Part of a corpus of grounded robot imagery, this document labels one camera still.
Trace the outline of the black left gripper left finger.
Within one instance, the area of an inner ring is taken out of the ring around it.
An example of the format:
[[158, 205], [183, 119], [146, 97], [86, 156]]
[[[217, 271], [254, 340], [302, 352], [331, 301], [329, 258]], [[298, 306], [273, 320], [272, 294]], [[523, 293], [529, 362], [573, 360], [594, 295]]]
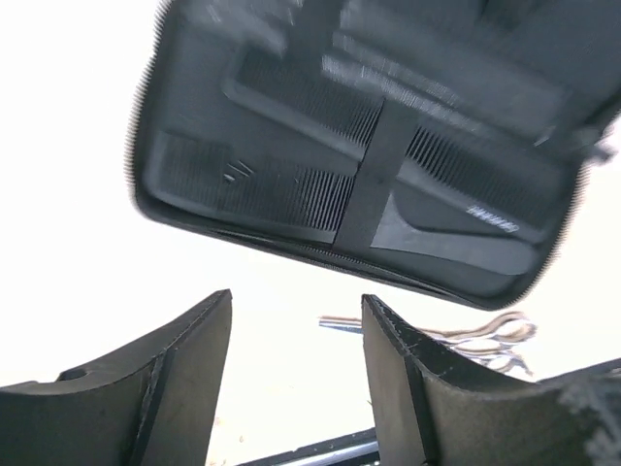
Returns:
[[205, 464], [231, 327], [219, 290], [53, 383], [3, 387], [2, 464]]

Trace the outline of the black zip tool case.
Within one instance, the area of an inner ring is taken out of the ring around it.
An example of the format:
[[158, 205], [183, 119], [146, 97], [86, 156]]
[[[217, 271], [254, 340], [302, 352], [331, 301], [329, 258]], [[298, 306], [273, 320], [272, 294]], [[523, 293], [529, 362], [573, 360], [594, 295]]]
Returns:
[[125, 168], [154, 221], [491, 311], [619, 111], [616, 1], [164, 1]]

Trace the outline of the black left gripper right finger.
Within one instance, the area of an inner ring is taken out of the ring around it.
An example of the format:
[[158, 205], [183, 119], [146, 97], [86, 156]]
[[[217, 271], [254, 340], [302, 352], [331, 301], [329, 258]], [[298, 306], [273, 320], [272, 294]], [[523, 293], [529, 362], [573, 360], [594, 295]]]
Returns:
[[620, 362], [527, 383], [481, 366], [362, 298], [383, 465], [617, 465]]

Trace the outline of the black tail comb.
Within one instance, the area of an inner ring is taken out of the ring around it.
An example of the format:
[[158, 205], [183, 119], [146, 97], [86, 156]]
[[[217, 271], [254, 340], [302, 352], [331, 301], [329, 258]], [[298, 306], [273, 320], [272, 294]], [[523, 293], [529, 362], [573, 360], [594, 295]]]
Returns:
[[493, 228], [542, 241], [559, 188], [555, 169], [526, 151], [480, 139], [403, 103], [312, 76], [262, 50], [243, 50], [223, 82], [236, 104], [362, 160], [388, 110], [403, 112], [398, 178]]

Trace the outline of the silver straight hair scissors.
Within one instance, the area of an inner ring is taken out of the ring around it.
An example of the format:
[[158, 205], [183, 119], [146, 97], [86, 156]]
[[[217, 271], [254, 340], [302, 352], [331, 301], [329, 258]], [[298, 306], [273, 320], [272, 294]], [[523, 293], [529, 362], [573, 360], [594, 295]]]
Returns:
[[473, 329], [420, 328], [427, 336], [488, 369], [509, 374], [519, 368], [528, 378], [533, 372], [515, 350], [533, 339], [538, 327], [523, 313], [506, 312]]

